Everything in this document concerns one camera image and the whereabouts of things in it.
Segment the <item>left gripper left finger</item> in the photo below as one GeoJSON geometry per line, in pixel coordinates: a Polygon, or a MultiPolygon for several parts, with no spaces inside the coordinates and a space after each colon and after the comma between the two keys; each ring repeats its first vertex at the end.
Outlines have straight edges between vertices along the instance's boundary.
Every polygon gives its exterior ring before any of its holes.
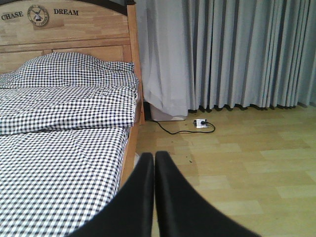
{"type": "Polygon", "coordinates": [[[117,195],[70,237],[150,237],[154,208],[154,159],[141,154],[117,195]]]}

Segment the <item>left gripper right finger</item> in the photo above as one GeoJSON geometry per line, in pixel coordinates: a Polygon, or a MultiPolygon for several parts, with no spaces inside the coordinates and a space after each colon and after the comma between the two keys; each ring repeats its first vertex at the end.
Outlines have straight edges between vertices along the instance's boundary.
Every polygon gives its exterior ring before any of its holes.
{"type": "Polygon", "coordinates": [[[256,237],[208,203],[166,151],[155,155],[155,196],[161,237],[256,237]]]}

